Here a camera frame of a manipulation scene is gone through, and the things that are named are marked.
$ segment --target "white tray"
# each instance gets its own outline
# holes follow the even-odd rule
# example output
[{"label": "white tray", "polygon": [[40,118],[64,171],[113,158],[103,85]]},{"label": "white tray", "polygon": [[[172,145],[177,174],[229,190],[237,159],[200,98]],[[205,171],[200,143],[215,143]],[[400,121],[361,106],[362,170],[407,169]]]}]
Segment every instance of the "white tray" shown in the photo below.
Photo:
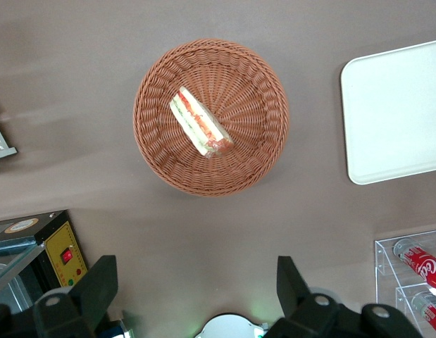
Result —
[{"label": "white tray", "polygon": [[341,81],[354,183],[436,170],[436,41],[355,58]]}]

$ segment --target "coca-cola can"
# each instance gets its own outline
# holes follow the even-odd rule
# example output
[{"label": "coca-cola can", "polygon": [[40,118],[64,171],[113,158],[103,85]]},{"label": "coca-cola can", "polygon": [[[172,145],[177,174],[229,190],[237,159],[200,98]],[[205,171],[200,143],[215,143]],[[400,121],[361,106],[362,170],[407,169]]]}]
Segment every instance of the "coca-cola can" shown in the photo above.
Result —
[{"label": "coca-cola can", "polygon": [[436,289],[436,258],[418,242],[408,237],[401,239],[394,245],[393,253]]},{"label": "coca-cola can", "polygon": [[436,331],[436,296],[429,291],[420,292],[412,298],[412,306]]}]

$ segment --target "green light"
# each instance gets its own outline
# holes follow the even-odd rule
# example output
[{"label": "green light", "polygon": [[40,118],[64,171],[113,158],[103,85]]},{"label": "green light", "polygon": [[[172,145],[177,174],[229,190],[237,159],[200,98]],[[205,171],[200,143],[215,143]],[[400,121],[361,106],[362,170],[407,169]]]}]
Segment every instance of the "green light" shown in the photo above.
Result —
[{"label": "green light", "polygon": [[263,338],[265,335],[265,332],[263,330],[260,330],[259,328],[254,328],[254,336],[255,338]]}]

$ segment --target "yellow control panel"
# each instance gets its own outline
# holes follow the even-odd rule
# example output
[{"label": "yellow control panel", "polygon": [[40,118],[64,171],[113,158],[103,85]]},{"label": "yellow control panel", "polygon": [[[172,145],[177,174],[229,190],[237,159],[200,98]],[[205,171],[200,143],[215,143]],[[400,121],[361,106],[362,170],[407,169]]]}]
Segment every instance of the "yellow control panel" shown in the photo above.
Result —
[{"label": "yellow control panel", "polygon": [[53,233],[45,245],[60,285],[69,287],[77,284],[87,269],[69,222]]}]

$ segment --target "round woven basket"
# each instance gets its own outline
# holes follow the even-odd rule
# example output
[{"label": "round woven basket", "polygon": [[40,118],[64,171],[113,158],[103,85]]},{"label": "round woven basket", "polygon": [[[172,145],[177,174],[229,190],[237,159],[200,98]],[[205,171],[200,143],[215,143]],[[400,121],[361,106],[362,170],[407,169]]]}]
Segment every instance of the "round woven basket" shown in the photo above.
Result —
[{"label": "round woven basket", "polygon": [[[235,146],[207,159],[170,111],[181,86],[205,104]],[[258,182],[278,159],[289,127],[285,91],[253,51],[219,39],[200,39],[164,54],[139,87],[135,139],[152,170],[174,187],[199,196],[239,192]]]}]

